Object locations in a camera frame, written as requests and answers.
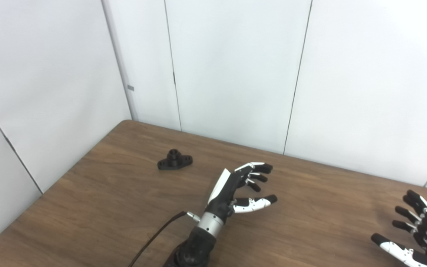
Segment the black cable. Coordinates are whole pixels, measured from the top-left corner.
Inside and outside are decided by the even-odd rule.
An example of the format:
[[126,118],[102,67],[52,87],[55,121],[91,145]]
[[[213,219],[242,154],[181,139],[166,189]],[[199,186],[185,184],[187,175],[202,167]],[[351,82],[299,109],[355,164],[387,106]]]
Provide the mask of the black cable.
[[152,241],[154,241],[154,239],[162,232],[162,230],[164,230],[164,228],[166,228],[170,223],[172,223],[173,221],[177,220],[178,218],[181,218],[182,216],[184,216],[185,214],[187,214],[185,211],[181,211],[180,213],[178,213],[177,215],[175,215],[174,217],[172,217],[170,220],[168,220],[167,223],[165,223],[161,229],[159,229],[154,235],[153,237],[146,243],[146,245],[144,245],[144,247],[136,254],[136,256],[133,258],[133,260],[131,261],[131,263],[128,265],[128,267],[133,267],[134,263],[136,262],[136,260],[141,256],[141,253],[143,253],[143,251],[148,247],[148,245],[151,244]]

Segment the wood grain surface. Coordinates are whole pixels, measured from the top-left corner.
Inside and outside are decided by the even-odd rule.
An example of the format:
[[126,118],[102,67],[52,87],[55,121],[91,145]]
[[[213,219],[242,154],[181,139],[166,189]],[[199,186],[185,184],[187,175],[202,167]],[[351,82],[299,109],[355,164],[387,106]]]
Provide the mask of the wood grain surface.
[[[159,171],[171,148],[193,165]],[[418,248],[391,221],[406,190],[427,199],[426,188],[124,121],[0,235],[0,267],[125,267],[173,215],[202,214],[224,168],[252,161],[274,166],[269,181],[236,196],[278,202],[229,218],[209,267],[404,266],[370,241],[374,232]],[[135,266],[160,267],[194,226],[172,223]]]

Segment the black forearm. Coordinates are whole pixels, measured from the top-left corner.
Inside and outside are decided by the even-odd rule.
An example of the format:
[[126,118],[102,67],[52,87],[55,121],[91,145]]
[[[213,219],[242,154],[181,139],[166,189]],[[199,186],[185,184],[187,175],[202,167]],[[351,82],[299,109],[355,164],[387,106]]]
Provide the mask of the black forearm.
[[206,230],[194,227],[187,241],[179,248],[178,263],[182,267],[207,266],[216,239]]

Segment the prosthetic hand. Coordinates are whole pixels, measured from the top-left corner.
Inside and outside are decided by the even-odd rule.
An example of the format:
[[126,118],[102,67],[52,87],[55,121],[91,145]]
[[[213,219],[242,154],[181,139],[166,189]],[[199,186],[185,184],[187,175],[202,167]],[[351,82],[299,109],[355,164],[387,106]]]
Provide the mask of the prosthetic hand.
[[188,212],[198,224],[191,231],[188,240],[174,249],[164,267],[206,267],[216,238],[228,217],[234,213],[265,208],[278,200],[275,195],[254,199],[234,198],[236,189],[242,186],[260,191],[261,188],[254,180],[266,182],[268,178],[262,174],[269,174],[272,170],[273,166],[262,162],[245,164],[232,173],[224,169],[210,194],[203,216],[200,218]]
[[411,223],[394,220],[393,226],[413,235],[418,245],[425,251],[425,254],[408,249],[404,245],[392,242],[377,233],[371,236],[371,240],[407,266],[427,267],[427,201],[412,190],[408,190],[407,194],[403,196],[403,201],[412,206],[418,215],[406,208],[397,206],[395,211],[408,218]]

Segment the black 3d-printed part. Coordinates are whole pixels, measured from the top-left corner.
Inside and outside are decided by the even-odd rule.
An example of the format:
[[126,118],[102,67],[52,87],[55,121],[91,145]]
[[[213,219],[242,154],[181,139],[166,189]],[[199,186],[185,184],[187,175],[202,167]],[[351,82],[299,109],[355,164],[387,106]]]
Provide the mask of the black 3d-printed part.
[[162,159],[158,162],[158,169],[162,171],[173,171],[189,166],[192,162],[193,159],[191,156],[183,156],[179,150],[171,149],[166,159]]

